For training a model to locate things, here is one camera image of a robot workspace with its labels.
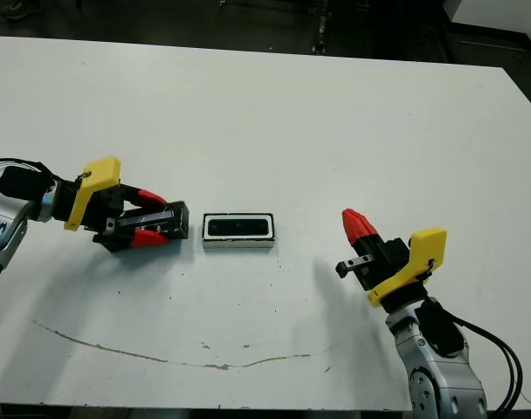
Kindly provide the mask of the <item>left gripper body with yellow part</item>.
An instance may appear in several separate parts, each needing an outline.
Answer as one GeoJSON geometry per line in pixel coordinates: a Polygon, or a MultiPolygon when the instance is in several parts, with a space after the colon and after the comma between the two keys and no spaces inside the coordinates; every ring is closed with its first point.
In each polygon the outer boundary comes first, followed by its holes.
{"type": "Polygon", "coordinates": [[[114,156],[93,161],[73,181],[67,181],[43,168],[49,180],[42,196],[42,221],[54,219],[64,229],[83,227],[102,234],[112,230],[123,209],[119,197],[121,162],[114,156]]]}

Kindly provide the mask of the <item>right gripper body with yellow part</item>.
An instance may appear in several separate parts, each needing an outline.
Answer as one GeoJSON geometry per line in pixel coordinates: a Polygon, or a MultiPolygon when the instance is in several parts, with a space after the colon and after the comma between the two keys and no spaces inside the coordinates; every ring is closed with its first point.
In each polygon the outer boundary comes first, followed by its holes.
{"type": "Polygon", "coordinates": [[[393,313],[427,296],[424,282],[442,265],[447,231],[419,230],[405,243],[401,238],[384,241],[373,228],[360,228],[351,246],[357,257],[339,262],[340,278],[354,273],[369,303],[393,313]]]}

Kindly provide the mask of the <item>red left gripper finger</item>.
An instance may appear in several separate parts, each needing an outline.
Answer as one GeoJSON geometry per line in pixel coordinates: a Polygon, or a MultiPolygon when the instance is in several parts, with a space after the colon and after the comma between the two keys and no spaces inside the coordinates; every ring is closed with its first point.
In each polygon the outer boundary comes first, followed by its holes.
{"type": "Polygon", "coordinates": [[[125,184],[121,184],[118,187],[118,192],[123,209],[126,208],[126,203],[130,203],[137,208],[157,208],[167,204],[167,201],[157,194],[125,184]]]}
{"type": "Polygon", "coordinates": [[[152,230],[129,230],[112,235],[97,234],[93,242],[101,244],[111,253],[132,248],[155,247],[168,244],[170,239],[152,230]]]}

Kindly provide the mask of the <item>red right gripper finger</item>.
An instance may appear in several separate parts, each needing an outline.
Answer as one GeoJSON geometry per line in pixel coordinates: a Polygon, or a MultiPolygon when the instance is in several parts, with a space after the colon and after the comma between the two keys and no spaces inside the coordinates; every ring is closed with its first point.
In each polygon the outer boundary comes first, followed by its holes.
{"type": "Polygon", "coordinates": [[[343,228],[349,244],[359,256],[370,254],[372,238],[376,235],[376,228],[366,216],[354,209],[342,212],[343,228]]]}
{"type": "Polygon", "coordinates": [[[383,240],[367,217],[354,209],[349,210],[349,243],[358,254],[375,254],[383,240]]]}

